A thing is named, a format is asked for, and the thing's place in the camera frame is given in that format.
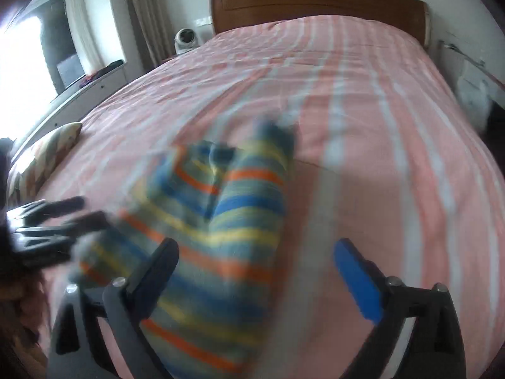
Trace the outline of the striped knit sweater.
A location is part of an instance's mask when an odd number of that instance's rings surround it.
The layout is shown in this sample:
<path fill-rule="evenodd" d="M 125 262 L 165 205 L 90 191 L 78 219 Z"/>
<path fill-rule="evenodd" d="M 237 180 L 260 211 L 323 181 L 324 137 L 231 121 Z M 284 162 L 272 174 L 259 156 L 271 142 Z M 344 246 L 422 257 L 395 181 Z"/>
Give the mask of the striped knit sweater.
<path fill-rule="evenodd" d="M 131 188 L 78 257 L 85 287 L 129 276 L 167 238 L 179 260 L 151 316 L 150 345 L 177 378 L 238 378 L 262 344 L 294 131 L 258 124 L 232 147 L 177 146 Z"/>

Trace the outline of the striped pillow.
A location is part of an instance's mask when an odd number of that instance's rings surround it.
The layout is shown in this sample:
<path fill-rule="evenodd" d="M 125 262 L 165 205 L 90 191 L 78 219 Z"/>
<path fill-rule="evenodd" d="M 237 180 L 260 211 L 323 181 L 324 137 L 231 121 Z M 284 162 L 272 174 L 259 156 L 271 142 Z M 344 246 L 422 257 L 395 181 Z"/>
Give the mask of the striped pillow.
<path fill-rule="evenodd" d="M 80 122 L 65 124 L 46 134 L 21 154 L 9 171 L 9 208 L 35 200 L 51 174 L 79 141 L 81 129 Z"/>

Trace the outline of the white window bench cabinet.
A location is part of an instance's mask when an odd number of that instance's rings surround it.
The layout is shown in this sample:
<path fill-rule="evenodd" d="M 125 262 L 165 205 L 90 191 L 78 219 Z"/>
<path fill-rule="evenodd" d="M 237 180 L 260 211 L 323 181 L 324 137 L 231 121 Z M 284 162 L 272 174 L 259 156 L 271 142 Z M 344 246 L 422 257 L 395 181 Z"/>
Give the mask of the white window bench cabinet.
<path fill-rule="evenodd" d="M 12 160 L 16 161 L 29 146 L 52 130 L 70 122 L 81 121 L 108 97 L 126 86 L 128 80 L 124 71 L 125 67 L 126 64 L 122 63 L 54 107 L 23 140 L 15 142 L 11 152 Z"/>

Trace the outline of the white sheer curtain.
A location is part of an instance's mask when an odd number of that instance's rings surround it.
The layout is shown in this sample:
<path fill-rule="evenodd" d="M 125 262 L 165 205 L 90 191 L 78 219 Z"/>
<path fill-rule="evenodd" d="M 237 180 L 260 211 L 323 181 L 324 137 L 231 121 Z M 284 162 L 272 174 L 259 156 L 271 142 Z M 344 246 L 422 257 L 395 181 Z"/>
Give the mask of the white sheer curtain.
<path fill-rule="evenodd" d="M 77 56 L 87 75 L 92 75 L 104 67 L 98 52 L 86 10 L 85 0 L 65 0 L 70 33 Z"/>

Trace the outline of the pink striped bed cover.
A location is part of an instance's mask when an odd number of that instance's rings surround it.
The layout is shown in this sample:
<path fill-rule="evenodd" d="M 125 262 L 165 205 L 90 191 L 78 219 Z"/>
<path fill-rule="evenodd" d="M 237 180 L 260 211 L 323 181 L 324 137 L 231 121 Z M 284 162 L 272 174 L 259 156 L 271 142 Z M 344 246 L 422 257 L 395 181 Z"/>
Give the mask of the pink striped bed cover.
<path fill-rule="evenodd" d="M 320 15 L 243 27 L 126 85 L 82 122 L 40 191 L 124 213 L 174 148 L 231 146 L 273 117 L 294 127 L 287 221 L 265 341 L 163 302 L 152 338 L 188 373 L 335 378 L 371 324 L 331 261 L 341 237 L 408 284 L 449 287 L 466 373 L 504 343 L 504 179 L 419 43 L 377 21 Z M 237 353 L 258 345 L 241 362 Z"/>

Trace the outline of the white round fan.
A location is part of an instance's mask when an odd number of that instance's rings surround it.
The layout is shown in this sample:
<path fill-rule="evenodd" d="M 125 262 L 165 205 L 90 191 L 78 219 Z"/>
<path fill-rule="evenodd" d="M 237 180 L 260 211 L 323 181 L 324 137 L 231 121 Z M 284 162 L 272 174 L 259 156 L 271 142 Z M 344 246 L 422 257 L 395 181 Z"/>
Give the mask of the white round fan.
<path fill-rule="evenodd" d="M 177 55 L 194 50 L 199 47 L 197 34 L 191 28 L 183 28 L 176 33 L 174 45 Z"/>

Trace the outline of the beige curtain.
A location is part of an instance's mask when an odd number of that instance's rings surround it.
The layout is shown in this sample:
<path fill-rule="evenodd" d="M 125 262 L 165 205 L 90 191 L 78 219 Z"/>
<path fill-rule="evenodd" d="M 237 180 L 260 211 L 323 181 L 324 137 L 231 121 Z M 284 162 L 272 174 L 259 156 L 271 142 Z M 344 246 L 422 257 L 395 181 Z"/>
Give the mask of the beige curtain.
<path fill-rule="evenodd" d="M 148 55 L 148 69 L 154 69 L 175 54 L 174 34 L 166 0 L 131 0 Z"/>

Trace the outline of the white plastic bag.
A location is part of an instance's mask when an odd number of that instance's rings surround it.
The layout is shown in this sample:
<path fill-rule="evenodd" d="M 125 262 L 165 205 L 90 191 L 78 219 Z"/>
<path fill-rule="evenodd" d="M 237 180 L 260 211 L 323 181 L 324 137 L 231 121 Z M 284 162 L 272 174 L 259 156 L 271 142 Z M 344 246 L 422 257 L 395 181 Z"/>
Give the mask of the white plastic bag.
<path fill-rule="evenodd" d="M 464 77 L 460 77 L 455 94 L 468 122 L 478 134 L 483 134 L 492 108 L 486 81 L 480 81 L 477 86 L 474 86 Z"/>

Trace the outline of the wooden headboard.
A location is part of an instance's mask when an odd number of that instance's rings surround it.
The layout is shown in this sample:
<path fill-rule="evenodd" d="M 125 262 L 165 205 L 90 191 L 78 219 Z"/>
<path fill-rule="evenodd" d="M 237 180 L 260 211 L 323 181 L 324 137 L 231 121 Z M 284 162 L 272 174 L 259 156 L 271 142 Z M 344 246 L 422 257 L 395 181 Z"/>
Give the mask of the wooden headboard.
<path fill-rule="evenodd" d="M 346 15 L 380 21 L 430 43 L 431 18 L 421 0 L 210 0 L 216 34 L 239 27 L 314 15 Z"/>

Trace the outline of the wall power socket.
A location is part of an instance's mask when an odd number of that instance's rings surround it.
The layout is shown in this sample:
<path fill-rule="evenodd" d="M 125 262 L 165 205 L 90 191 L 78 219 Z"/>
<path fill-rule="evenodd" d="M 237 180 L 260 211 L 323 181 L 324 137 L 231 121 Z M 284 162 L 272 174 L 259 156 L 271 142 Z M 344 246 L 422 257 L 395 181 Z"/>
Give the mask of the wall power socket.
<path fill-rule="evenodd" d="M 213 21 L 212 21 L 211 16 L 202 17 L 202 18 L 196 19 L 194 21 L 194 25 L 196 27 L 205 27 L 205 26 L 210 26 L 212 24 L 213 24 Z"/>

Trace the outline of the clothes rack rail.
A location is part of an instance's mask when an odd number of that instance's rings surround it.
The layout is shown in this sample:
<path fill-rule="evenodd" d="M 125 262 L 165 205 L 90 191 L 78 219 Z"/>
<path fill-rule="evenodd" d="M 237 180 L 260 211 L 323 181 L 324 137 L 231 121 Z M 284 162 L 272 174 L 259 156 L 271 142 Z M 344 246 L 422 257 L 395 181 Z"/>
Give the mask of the clothes rack rail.
<path fill-rule="evenodd" d="M 458 54 L 459 56 L 461 56 L 464 60 L 466 60 L 468 63 L 470 63 L 476 69 L 478 69 L 482 74 L 484 74 L 490 81 L 492 81 L 502 91 L 504 90 L 504 83 L 502 81 L 500 81 L 497 77 L 495 77 L 491 72 L 489 72 L 486 69 L 485 64 L 483 62 L 475 61 L 474 59 L 469 57 L 466 53 L 464 53 L 460 48 L 458 48 L 453 43 L 448 43 L 442 39 L 439 39 L 438 45 L 440 48 L 450 50 L 450 51 Z"/>

